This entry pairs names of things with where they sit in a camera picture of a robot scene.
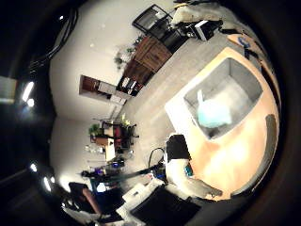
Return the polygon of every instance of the table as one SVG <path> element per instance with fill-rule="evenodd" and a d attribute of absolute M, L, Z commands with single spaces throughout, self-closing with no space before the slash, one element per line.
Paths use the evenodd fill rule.
<path fill-rule="evenodd" d="M 262 96 L 231 131 L 215 140 L 208 140 L 192 122 L 189 110 L 184 107 L 183 96 L 228 57 L 234 58 L 252 71 L 261 84 Z M 228 199 L 230 193 L 242 187 L 260 165 L 265 150 L 266 115 L 276 116 L 278 133 L 277 105 L 267 82 L 250 61 L 229 47 L 167 102 L 165 109 L 175 131 L 186 138 L 196 177 L 223 190 L 223 196 L 215 197 L 216 200 Z"/>
<path fill-rule="evenodd" d="M 104 129 L 104 133 L 109 135 L 110 137 L 114 136 L 113 126 L 110 126 L 107 129 Z M 107 137 L 97 137 L 95 143 L 100 146 L 104 146 L 105 148 L 105 161 L 108 162 L 115 158 L 115 147 L 114 147 L 114 139 Z"/>

